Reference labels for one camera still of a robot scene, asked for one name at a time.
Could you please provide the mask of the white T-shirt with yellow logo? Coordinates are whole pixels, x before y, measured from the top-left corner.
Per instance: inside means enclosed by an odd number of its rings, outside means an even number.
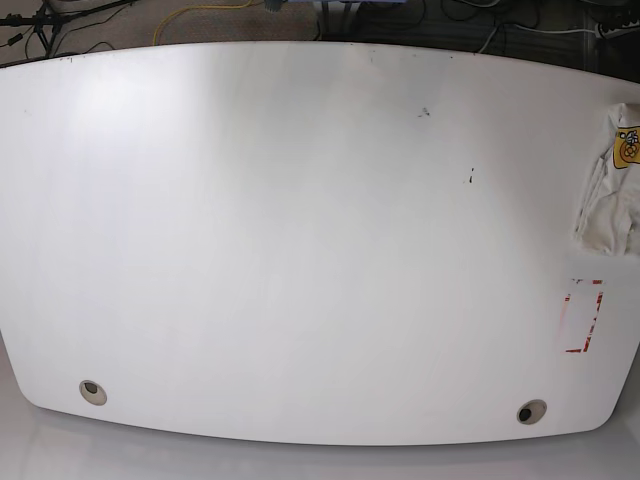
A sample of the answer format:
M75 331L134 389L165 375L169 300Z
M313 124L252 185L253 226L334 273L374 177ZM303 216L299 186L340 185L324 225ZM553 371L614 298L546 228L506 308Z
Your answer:
M596 136L573 238L606 256L639 255L639 106L611 106Z

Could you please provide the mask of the red tape rectangle marking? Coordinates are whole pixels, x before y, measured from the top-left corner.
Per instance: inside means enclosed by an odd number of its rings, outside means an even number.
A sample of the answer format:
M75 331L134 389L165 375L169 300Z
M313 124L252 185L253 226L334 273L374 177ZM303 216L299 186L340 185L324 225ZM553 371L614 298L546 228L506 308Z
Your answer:
M559 348L563 353L588 351L605 291L605 282L572 278L564 297L560 325Z

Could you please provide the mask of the black tripod stand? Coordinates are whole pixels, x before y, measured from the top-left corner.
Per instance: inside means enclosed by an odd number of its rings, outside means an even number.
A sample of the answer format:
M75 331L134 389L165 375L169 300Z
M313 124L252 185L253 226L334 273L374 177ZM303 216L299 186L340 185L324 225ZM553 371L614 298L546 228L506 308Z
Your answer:
M66 25L103 12L130 7L134 4L135 1L110 1L84 10L59 11L51 1L42 1L40 7L32 16L23 17L20 14L9 13L1 19L1 26L7 28L30 28L44 48L44 57L48 59L53 56L56 41Z

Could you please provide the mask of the white power strip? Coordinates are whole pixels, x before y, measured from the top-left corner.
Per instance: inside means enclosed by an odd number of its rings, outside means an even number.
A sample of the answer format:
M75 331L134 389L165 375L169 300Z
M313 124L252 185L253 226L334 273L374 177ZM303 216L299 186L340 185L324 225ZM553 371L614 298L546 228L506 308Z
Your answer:
M613 39L639 31L639 13L628 10L608 17L596 26L596 36L600 39Z

